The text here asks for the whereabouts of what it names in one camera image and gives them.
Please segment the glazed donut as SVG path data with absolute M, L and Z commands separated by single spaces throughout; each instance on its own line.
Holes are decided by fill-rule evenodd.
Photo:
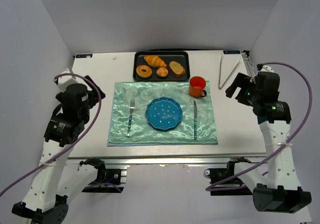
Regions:
M 138 75 L 138 77 L 143 79 L 147 79 L 151 77 L 152 73 L 153 73 L 152 69 L 147 65 L 139 65 L 136 68 L 136 74 Z

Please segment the round bread roll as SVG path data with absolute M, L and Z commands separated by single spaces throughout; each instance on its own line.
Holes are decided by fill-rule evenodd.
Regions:
M 166 78 L 168 76 L 168 70 L 164 67 L 160 67 L 157 69 L 156 74 L 160 78 Z

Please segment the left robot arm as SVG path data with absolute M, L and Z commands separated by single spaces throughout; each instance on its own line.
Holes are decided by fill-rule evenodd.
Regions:
M 90 118 L 90 109 L 102 106 L 105 94 L 88 76 L 76 81 L 71 75 L 68 84 L 55 97 L 59 105 L 53 110 L 44 133 L 43 151 L 31 187 L 24 199 L 12 208 L 12 213 L 29 219 L 32 224 L 61 224 L 70 203 L 92 184 L 106 178 L 104 161 L 89 158 L 81 161 L 77 172 L 60 185 L 67 159 L 77 144 L 91 129 L 98 116 Z

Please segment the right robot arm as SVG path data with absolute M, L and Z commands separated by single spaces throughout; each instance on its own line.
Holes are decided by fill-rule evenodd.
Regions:
M 257 211 L 293 214 L 310 204 L 312 196 L 303 191 L 295 171 L 289 142 L 291 114 L 288 104 L 278 100 L 279 85 L 276 73 L 259 72 L 254 82 L 238 73 L 225 91 L 231 98 L 239 88 L 238 103 L 253 108 L 269 157 L 267 177 L 254 170 L 245 172 L 249 161 L 244 158 L 232 158 L 227 163 L 227 174 L 236 175 L 247 186 Z

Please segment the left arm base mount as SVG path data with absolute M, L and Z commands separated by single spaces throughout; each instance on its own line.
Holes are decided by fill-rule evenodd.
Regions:
M 108 168 L 106 163 L 97 158 L 80 161 L 78 171 L 84 165 L 97 169 L 97 177 L 83 190 L 83 193 L 121 193 L 127 180 L 127 168 Z

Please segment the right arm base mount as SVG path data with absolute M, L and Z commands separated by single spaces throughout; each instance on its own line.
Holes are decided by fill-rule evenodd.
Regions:
M 226 168 L 208 168 L 204 171 L 204 176 L 210 179 L 210 184 L 221 181 L 225 178 L 234 175 L 234 169 L 236 163 L 249 163 L 247 158 L 231 158 L 227 164 Z M 223 189 L 222 191 L 210 191 L 211 196 L 251 196 L 252 192 L 247 188 L 244 183 L 239 179 L 235 178 L 233 180 L 227 181 L 221 186 L 217 185 L 215 188 Z

